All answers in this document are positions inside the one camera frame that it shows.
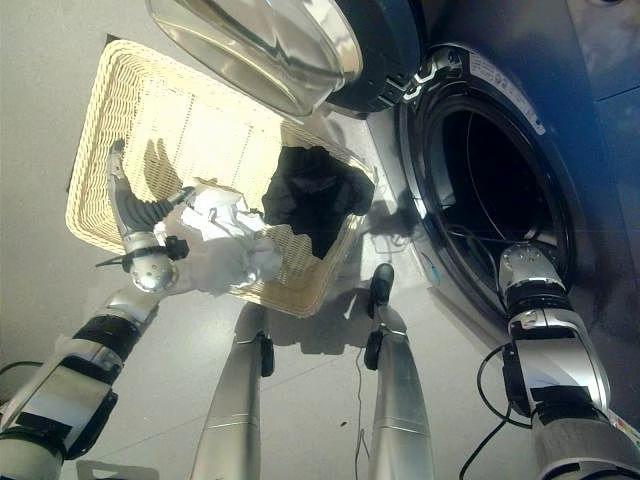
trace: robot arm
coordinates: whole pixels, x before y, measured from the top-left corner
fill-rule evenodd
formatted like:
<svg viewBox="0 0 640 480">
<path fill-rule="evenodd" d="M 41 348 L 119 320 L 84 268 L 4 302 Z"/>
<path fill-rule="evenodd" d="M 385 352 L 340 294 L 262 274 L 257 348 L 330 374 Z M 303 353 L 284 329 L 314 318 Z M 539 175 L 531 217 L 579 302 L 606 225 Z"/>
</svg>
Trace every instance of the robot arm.
<svg viewBox="0 0 640 480">
<path fill-rule="evenodd" d="M 118 399 L 111 386 L 163 298 L 119 290 L 40 367 L 2 417 L 0 478 L 57 479 L 93 446 Z"/>
<path fill-rule="evenodd" d="M 499 281 L 510 318 L 505 389 L 531 418 L 540 478 L 640 478 L 640 452 L 603 413 L 606 372 L 551 262 L 535 247 L 510 247 Z"/>
</svg>

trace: white floor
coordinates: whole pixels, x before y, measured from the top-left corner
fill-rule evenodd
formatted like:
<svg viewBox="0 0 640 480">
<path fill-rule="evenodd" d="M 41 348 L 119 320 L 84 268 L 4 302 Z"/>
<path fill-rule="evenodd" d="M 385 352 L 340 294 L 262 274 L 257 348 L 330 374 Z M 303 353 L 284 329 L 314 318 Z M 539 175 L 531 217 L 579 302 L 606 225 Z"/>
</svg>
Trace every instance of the white floor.
<svg viewBox="0 0 640 480">
<path fill-rule="evenodd" d="M 94 269 L 106 252 L 73 237 L 64 224 L 65 187 L 97 60 L 107 33 L 197 66 L 155 27 L 141 1 L 0 2 L 1 37 L 1 364 L 43 359 L 128 279 Z M 376 164 L 366 124 L 318 118 L 312 128 Z M 382 170 L 378 208 L 393 212 Z M 409 326 L 431 423 L 438 479 L 457 478 L 467 455 L 497 423 L 475 391 L 488 347 L 435 295 L 406 241 L 363 236 L 324 307 L 311 319 L 270 314 L 276 371 L 262 382 L 262 478 L 352 479 L 358 372 L 366 341 L 365 292 L 376 265 L 391 262 L 391 305 Z M 120 395 L 104 433 L 65 480 L 187 478 L 211 395 L 243 303 L 189 293 L 165 301 L 115 384 Z M 0 378 L 15 391 L 27 372 Z M 500 365 L 486 370 L 490 399 L 504 407 Z M 370 439 L 376 373 L 362 371 L 362 425 Z M 361 452 L 360 478 L 367 459 Z M 505 427 L 478 457 L 468 479 L 535 478 L 530 432 Z"/>
</svg>

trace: wicker laundry basket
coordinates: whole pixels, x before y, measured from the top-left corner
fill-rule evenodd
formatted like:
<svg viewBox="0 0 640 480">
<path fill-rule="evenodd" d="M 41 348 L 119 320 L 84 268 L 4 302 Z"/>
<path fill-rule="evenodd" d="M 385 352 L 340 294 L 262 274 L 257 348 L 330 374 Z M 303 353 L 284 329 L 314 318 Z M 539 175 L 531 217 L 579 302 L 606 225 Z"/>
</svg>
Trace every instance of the wicker laundry basket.
<svg viewBox="0 0 640 480">
<path fill-rule="evenodd" d="M 347 150 L 310 135 L 213 78 L 142 45 L 118 40 L 107 45 L 100 59 L 66 212 L 74 235 L 117 254 L 124 250 L 107 195 L 106 159 L 118 138 L 126 142 L 125 172 L 143 200 L 165 198 L 183 179 L 199 177 L 241 192 L 250 208 L 262 210 L 261 198 L 283 144 L 320 145 L 375 183 L 374 173 Z M 313 314 L 361 219 L 347 217 L 322 260 L 311 254 L 307 235 L 293 235 L 288 226 L 266 228 L 263 233 L 284 256 L 278 280 L 231 293 L 294 315 Z"/>
</svg>

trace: black garment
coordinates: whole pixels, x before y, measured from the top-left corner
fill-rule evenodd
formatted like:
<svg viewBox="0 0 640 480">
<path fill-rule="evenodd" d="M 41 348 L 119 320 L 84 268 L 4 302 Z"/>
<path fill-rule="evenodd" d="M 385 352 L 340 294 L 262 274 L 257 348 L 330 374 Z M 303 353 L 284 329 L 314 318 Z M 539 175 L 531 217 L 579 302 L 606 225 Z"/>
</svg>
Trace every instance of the black garment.
<svg viewBox="0 0 640 480">
<path fill-rule="evenodd" d="M 313 255 L 324 258 L 346 216 L 367 213 L 373 191 L 361 170 L 336 160 L 322 147 L 282 147 L 278 168 L 262 197 L 264 221 L 306 233 Z"/>
</svg>

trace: label sticker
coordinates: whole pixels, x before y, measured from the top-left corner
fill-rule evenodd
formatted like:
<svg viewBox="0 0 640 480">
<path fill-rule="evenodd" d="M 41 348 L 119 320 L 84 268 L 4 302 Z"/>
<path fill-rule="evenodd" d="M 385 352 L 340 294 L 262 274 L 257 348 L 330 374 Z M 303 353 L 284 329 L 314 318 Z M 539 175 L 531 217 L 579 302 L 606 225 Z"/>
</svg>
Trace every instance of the label sticker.
<svg viewBox="0 0 640 480">
<path fill-rule="evenodd" d="M 522 92 L 489 60 L 477 53 L 469 52 L 469 71 L 474 77 L 481 78 L 496 87 L 505 97 L 511 100 L 538 135 L 545 134 L 546 130 L 542 122 Z"/>
</svg>

